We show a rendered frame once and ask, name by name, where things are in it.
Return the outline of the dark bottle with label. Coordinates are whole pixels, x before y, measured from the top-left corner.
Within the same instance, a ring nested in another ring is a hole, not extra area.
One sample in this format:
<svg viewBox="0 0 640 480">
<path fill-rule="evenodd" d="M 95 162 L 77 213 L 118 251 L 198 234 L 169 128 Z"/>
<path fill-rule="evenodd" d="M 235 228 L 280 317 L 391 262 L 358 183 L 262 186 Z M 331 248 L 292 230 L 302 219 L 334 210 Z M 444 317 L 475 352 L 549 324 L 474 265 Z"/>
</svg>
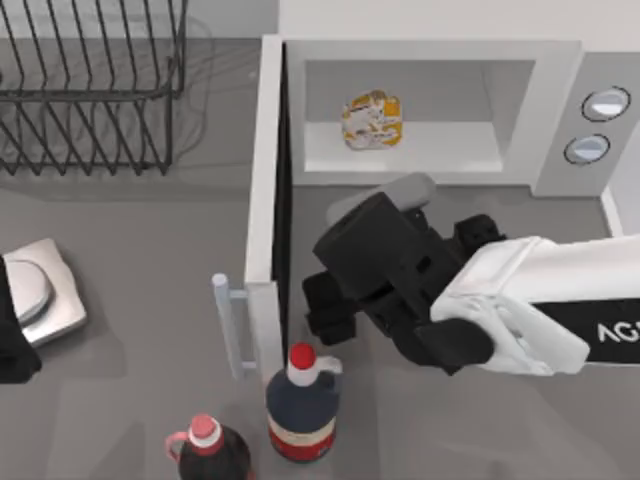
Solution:
<svg viewBox="0 0 640 480">
<path fill-rule="evenodd" d="M 274 449 L 297 463 L 315 462 L 333 446 L 343 368 L 298 342 L 266 387 L 267 427 Z"/>
</svg>

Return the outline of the white microwave door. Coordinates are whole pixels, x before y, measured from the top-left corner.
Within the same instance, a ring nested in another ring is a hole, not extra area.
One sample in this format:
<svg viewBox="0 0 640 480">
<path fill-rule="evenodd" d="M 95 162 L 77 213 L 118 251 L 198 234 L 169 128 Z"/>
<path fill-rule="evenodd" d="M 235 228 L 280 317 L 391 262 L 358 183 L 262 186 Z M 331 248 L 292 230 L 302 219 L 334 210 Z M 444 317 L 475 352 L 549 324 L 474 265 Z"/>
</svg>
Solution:
<svg viewBox="0 0 640 480">
<path fill-rule="evenodd" d="M 284 360 L 274 245 L 280 151 L 286 125 L 285 79 L 284 42 L 278 35 L 265 35 L 261 43 L 244 270 L 256 375 L 262 386 L 283 367 Z"/>
</svg>

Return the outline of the yellow and white package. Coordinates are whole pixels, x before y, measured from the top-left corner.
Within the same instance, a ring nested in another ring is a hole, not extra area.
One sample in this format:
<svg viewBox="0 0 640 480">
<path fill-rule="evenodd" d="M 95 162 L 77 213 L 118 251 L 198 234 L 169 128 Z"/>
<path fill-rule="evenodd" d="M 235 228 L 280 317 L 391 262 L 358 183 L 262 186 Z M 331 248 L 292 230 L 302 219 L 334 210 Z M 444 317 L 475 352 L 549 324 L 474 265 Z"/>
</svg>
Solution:
<svg viewBox="0 0 640 480">
<path fill-rule="evenodd" d="M 392 148 L 403 139 L 401 101 L 380 89 L 363 93 L 343 106 L 341 129 L 351 150 Z"/>
</svg>

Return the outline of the pale microwave oven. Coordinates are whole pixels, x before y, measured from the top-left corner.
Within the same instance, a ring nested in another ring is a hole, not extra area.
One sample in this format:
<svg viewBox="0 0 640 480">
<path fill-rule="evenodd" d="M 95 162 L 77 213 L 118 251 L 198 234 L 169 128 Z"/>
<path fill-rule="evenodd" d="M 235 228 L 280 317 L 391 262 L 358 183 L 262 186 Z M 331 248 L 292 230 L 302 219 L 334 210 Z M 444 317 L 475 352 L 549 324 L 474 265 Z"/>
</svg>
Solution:
<svg viewBox="0 0 640 480">
<path fill-rule="evenodd" d="M 423 172 L 441 185 L 526 186 L 537 197 L 600 197 L 640 125 L 640 47 L 576 40 L 285 40 L 294 180 L 375 185 Z M 624 114 L 585 119 L 592 92 L 631 95 Z M 403 139 L 382 150 L 344 142 L 342 107 L 373 89 L 402 104 Z M 573 165 L 574 138 L 604 135 L 606 156 Z"/>
</svg>

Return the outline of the small microwave knob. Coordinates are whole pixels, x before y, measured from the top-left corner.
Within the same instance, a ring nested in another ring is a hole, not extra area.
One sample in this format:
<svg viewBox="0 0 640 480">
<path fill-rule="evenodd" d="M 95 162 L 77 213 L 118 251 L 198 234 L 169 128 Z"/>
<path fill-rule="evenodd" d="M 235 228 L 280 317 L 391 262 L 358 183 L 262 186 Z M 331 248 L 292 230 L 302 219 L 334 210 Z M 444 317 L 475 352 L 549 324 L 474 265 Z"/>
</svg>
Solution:
<svg viewBox="0 0 640 480">
<path fill-rule="evenodd" d="M 571 140 L 564 149 L 564 158 L 573 165 L 589 165 L 603 159 L 609 149 L 608 138 L 594 134 Z"/>
</svg>

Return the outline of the large microwave knob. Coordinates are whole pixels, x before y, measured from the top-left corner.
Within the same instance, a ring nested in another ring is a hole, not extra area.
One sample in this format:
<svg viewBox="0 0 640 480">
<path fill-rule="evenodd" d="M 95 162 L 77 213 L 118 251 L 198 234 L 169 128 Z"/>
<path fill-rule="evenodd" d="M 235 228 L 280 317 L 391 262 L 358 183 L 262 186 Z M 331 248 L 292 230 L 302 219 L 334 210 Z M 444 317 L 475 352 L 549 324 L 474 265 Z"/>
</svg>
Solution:
<svg viewBox="0 0 640 480">
<path fill-rule="evenodd" d="M 630 93 L 624 88 L 613 86 L 588 95 L 582 103 L 581 113 L 590 122 L 608 122 L 624 114 L 630 104 Z"/>
</svg>

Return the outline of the silver kitchen scale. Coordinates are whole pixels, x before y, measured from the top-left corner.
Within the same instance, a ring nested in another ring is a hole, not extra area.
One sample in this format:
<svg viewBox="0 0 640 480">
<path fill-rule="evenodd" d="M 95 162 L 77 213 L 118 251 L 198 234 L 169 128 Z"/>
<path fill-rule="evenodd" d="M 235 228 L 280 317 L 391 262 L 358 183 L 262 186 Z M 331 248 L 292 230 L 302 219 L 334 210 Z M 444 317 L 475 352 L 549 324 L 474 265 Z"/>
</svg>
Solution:
<svg viewBox="0 0 640 480">
<path fill-rule="evenodd" d="M 3 255 L 18 323 L 41 347 L 87 322 L 73 272 L 56 242 L 42 239 Z"/>
</svg>

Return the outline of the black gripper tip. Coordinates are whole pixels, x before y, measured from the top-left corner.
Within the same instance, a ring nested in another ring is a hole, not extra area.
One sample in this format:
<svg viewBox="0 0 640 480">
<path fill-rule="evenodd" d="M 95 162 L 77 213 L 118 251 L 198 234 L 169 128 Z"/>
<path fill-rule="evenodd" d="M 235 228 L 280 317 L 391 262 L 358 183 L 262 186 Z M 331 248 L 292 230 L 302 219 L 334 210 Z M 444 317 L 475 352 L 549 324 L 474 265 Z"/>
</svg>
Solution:
<svg viewBox="0 0 640 480">
<path fill-rule="evenodd" d="M 26 384 L 42 361 L 19 325 L 4 259 L 0 256 L 0 385 Z"/>
</svg>

